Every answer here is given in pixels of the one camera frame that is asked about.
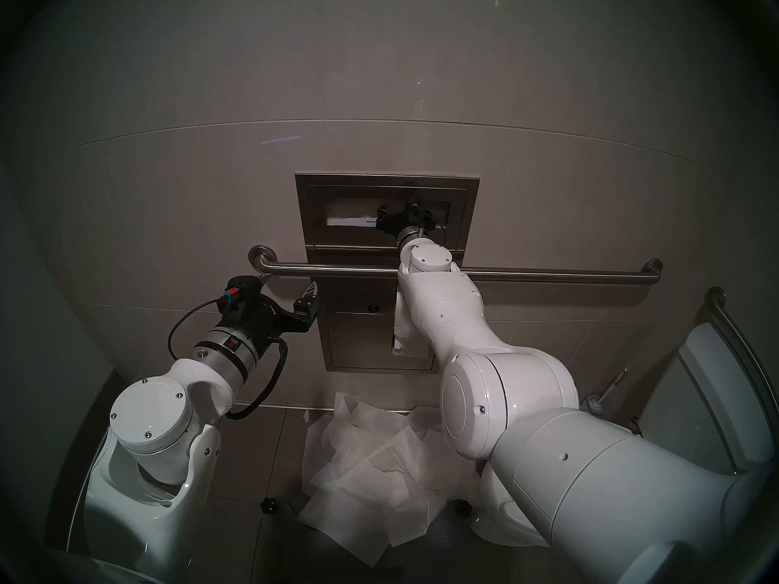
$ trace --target stainless steel dispenser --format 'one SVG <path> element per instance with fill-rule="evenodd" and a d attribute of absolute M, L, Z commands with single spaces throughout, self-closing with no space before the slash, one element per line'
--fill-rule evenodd
<path fill-rule="evenodd" d="M 296 174 L 295 181 L 309 263 L 398 267 L 395 239 L 376 230 L 376 211 L 401 211 L 414 200 L 438 224 L 430 237 L 462 264 L 478 179 Z M 426 357 L 392 353 L 395 280 L 327 277 L 318 282 L 327 370 L 435 371 L 432 349 Z"/>

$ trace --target black cable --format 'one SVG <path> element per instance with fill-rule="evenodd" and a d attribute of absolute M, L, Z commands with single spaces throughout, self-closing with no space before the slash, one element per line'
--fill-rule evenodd
<path fill-rule="evenodd" d="M 270 377 L 268 384 L 265 385 L 263 391 L 257 395 L 251 404 L 246 406 L 243 410 L 241 410 L 241 412 L 225 413 L 225 417 L 231 420 L 241 420 L 242 418 L 246 418 L 249 414 L 254 412 L 255 408 L 263 403 L 267 399 L 268 395 L 270 395 L 270 392 L 274 390 L 274 387 L 276 386 L 276 383 L 281 376 L 281 371 L 284 370 L 284 363 L 287 361 L 287 344 L 284 342 L 284 339 L 281 339 L 281 337 L 269 339 L 269 341 L 279 344 L 279 361 L 276 363 L 276 369 L 274 370 L 273 376 Z"/>
<path fill-rule="evenodd" d="M 442 246 L 442 247 L 445 247 L 445 246 L 446 246 L 446 228 L 444 228 L 444 226 L 442 226 L 441 224 L 439 224 L 439 223 L 438 223 L 438 222 L 435 220 L 435 218 L 433 217 L 433 213 L 432 213 L 432 211 L 426 211 L 426 212 L 425 212 L 425 214 L 426 214 L 426 215 L 427 215 L 427 216 L 428 216 L 428 217 L 429 217 L 431 220 L 433 220 L 433 224 L 437 225 L 437 226 L 438 226 L 438 227 L 441 229 L 441 231 L 443 232 L 443 245 L 441 245 L 441 246 Z"/>
<path fill-rule="evenodd" d="M 171 347 L 171 340 L 173 339 L 173 333 L 176 332 L 176 329 L 181 325 L 183 321 L 185 321 L 189 316 L 194 314 L 196 311 L 198 311 L 201 308 L 206 307 L 207 305 L 211 305 L 212 303 L 216 303 L 219 299 L 212 299 L 211 301 L 206 301 L 206 303 L 198 305 L 196 308 L 189 310 L 184 316 L 179 320 L 173 328 L 171 328 L 171 334 L 167 336 L 167 350 L 171 352 L 171 356 L 173 356 L 174 360 L 178 360 L 176 357 L 176 354 L 173 353 L 173 348 Z"/>

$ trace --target crumpled paper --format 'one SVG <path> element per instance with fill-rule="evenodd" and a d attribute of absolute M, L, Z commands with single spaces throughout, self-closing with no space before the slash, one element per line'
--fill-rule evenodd
<path fill-rule="evenodd" d="M 424 536 L 448 501 L 481 505 L 475 466 L 447 442 L 438 409 L 404 417 L 343 393 L 309 426 L 302 485 L 311 500 L 298 518 L 371 567 Z"/>

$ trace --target toilet tank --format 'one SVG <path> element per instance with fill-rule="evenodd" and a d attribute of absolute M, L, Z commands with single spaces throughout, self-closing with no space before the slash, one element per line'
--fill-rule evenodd
<path fill-rule="evenodd" d="M 650 442 L 714 473 L 750 471 L 774 457 L 760 401 L 708 322 L 679 347 L 641 414 L 640 427 Z"/>

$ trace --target black knob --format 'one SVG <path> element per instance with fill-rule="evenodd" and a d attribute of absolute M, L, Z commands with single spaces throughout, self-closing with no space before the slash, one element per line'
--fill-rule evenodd
<path fill-rule="evenodd" d="M 259 507 L 263 510 L 263 515 L 275 515 L 279 505 L 276 498 L 266 498 L 259 503 Z"/>

